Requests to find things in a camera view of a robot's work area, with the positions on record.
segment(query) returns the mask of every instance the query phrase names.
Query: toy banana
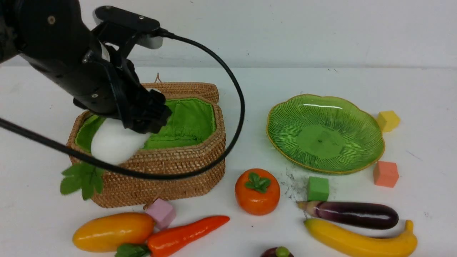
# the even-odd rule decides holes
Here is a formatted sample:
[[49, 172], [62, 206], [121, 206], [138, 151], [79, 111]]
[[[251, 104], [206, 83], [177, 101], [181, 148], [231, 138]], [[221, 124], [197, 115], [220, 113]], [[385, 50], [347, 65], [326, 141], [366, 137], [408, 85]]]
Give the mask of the toy banana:
[[387, 239], [362, 236], [325, 220], [308, 219], [304, 223], [316, 240], [351, 257], [407, 257], [417, 247], [411, 220], [406, 221], [399, 236]]

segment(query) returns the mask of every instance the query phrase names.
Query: woven basket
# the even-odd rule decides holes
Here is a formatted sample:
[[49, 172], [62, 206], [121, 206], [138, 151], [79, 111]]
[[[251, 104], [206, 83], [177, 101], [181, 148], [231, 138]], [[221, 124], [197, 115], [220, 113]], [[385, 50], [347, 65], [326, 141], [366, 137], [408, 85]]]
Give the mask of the woven basket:
[[[217, 105], [219, 93], [215, 85], [207, 83], [148, 83], [146, 88], [157, 88], [167, 99], [198, 98], [213, 106], [216, 130], [198, 145], [167, 149], [139, 150], [121, 167], [152, 174], [181, 174], [204, 167], [217, 159], [225, 150], [225, 127], [222, 111]], [[76, 135], [84, 121], [90, 116], [82, 113], [75, 121], [67, 145], [84, 152], [76, 143]], [[71, 157], [71, 162], [80, 160]], [[224, 176], [225, 161], [211, 170], [188, 179], [175, 181], [142, 180], [113, 172], [103, 175], [102, 194], [95, 194], [92, 200], [101, 207], [114, 208], [147, 204], [155, 197], [163, 200], [189, 198], [207, 194]]]

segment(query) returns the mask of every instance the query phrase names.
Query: toy carrot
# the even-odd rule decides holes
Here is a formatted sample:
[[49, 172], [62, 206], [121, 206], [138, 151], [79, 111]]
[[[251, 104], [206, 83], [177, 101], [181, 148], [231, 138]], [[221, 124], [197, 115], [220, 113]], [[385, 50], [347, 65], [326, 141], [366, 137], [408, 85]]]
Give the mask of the toy carrot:
[[227, 216], [212, 216], [197, 222], [160, 231], [148, 238], [151, 257], [168, 257], [189, 243], [200, 239], [230, 220]]

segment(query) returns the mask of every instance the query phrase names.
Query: green basket lining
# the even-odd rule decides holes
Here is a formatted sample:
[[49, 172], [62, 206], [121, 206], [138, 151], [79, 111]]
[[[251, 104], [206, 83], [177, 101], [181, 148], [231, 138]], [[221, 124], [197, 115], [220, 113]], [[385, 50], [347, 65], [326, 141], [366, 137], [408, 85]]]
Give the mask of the green basket lining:
[[[164, 149], [197, 145], [216, 131], [213, 106], [198, 98], [169, 99], [165, 104], [172, 115], [158, 134], [152, 134], [143, 149]], [[90, 153], [92, 138], [105, 118], [92, 115], [79, 129], [75, 143]]]

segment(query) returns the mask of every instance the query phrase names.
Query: green ceramic plate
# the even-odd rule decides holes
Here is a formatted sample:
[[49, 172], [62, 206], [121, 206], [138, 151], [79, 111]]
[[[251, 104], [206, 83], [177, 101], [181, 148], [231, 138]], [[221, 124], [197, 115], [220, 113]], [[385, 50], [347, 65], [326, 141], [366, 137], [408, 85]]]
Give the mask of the green ceramic plate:
[[332, 96], [299, 95], [274, 106], [266, 133], [291, 161], [330, 174], [363, 170], [385, 149], [374, 117]]

